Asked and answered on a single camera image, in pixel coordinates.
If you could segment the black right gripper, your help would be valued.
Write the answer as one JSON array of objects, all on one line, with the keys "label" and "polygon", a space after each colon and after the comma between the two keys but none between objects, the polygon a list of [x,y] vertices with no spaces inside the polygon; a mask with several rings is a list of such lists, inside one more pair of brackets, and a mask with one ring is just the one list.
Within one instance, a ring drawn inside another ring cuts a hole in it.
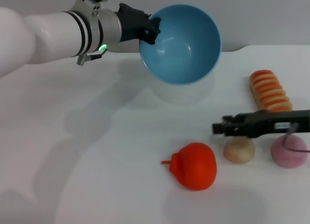
[{"label": "black right gripper", "polygon": [[294,133],[310,131],[310,111],[296,110],[271,112],[267,110],[254,113],[240,113],[223,116],[224,123],[213,123],[213,134],[225,136],[247,136],[257,138],[265,134],[280,134],[292,130]]}]

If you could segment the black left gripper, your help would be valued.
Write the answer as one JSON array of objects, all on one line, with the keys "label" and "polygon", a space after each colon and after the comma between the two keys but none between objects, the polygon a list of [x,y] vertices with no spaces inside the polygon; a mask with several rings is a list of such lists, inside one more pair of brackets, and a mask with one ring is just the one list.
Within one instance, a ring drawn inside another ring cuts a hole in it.
[{"label": "black left gripper", "polygon": [[144,11],[134,9],[125,3],[119,4],[119,10],[116,15],[121,23],[120,42],[139,39],[150,45],[155,44],[158,34],[161,18],[155,17],[149,19]]}]

